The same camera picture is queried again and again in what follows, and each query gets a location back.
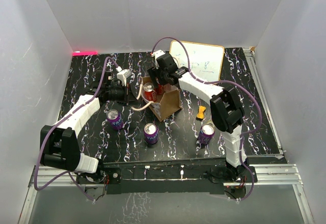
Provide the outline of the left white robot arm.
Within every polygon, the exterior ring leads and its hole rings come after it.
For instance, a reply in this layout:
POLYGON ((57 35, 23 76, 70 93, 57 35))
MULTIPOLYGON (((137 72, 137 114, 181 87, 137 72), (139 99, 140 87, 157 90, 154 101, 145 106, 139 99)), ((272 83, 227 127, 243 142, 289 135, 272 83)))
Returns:
POLYGON ((40 133, 40 164, 70 172, 84 172, 93 182, 101 182, 105 177, 104 168, 98 166, 98 159, 79 150, 77 137, 87 121, 107 101, 122 106, 138 103, 127 82, 130 76, 129 69, 121 70, 116 76, 106 71, 85 89, 61 120, 53 126, 44 126, 40 133))

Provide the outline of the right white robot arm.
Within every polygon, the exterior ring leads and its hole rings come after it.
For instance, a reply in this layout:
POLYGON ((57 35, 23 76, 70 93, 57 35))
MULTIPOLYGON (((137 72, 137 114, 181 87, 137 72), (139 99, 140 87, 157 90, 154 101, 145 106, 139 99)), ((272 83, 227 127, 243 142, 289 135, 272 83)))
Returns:
POLYGON ((173 57, 162 50, 153 52, 151 57, 155 66, 148 69, 148 73, 156 88, 158 85, 170 84, 196 95, 209 104, 211 120, 221 132, 226 147, 226 165, 222 168, 230 180, 240 181, 246 174, 241 163, 247 157, 240 149, 245 112, 236 90, 200 81, 187 67, 178 67, 173 57))

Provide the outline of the red cola can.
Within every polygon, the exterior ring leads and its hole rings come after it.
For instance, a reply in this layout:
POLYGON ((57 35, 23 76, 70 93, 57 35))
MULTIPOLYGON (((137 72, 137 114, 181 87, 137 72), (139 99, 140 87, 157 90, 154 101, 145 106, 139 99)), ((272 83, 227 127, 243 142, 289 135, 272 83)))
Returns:
POLYGON ((144 98, 148 101, 155 102, 157 100, 157 94, 155 87, 152 83, 148 82, 144 84, 143 87, 144 98))
POLYGON ((158 87, 155 90, 157 95, 163 95, 166 92, 166 85, 158 84, 158 87))

